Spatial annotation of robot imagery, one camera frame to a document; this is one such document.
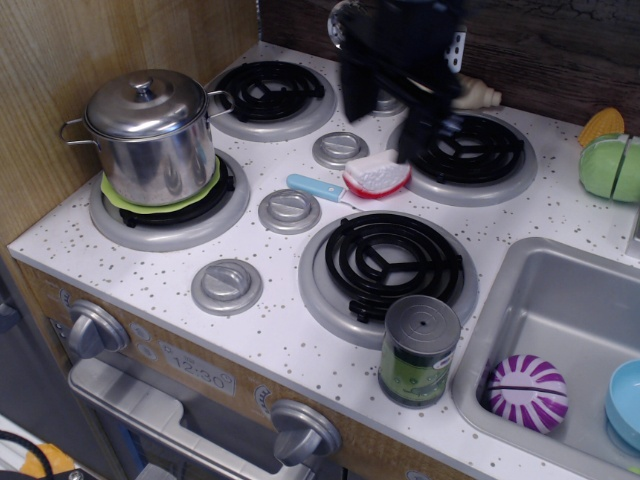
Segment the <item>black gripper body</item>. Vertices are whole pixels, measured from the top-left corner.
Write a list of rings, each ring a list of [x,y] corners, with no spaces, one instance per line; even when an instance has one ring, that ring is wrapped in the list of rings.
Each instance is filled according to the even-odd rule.
[[[445,51],[463,17],[462,1],[375,1],[370,12],[351,4],[342,15],[340,64],[370,68],[379,91],[405,105],[452,102],[461,87]]]

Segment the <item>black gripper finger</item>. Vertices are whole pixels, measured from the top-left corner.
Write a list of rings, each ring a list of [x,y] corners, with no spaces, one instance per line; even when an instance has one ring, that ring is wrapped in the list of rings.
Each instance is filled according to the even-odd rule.
[[[366,66],[342,62],[340,77],[348,121],[355,122],[370,114],[376,107],[379,91],[373,71]]]
[[[423,152],[445,128],[451,115],[449,100],[409,102],[397,144],[397,161],[406,163]]]

